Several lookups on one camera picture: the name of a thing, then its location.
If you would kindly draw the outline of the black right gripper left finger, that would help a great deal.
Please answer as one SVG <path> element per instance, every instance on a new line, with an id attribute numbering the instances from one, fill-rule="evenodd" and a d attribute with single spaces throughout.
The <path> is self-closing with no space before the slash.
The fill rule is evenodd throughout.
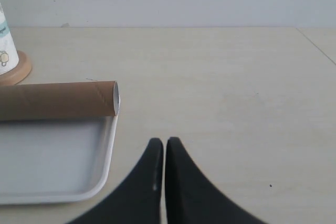
<path id="1" fill-rule="evenodd" d="M 163 144 L 152 138 L 120 185 L 70 223 L 161 223 L 162 173 Z"/>

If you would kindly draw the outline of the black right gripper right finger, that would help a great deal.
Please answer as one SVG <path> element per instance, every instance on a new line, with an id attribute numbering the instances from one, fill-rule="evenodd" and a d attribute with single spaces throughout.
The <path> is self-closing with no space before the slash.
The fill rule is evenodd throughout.
<path id="1" fill-rule="evenodd" d="M 264 223 L 218 190 L 178 137 L 166 145 L 165 203 L 168 223 Z"/>

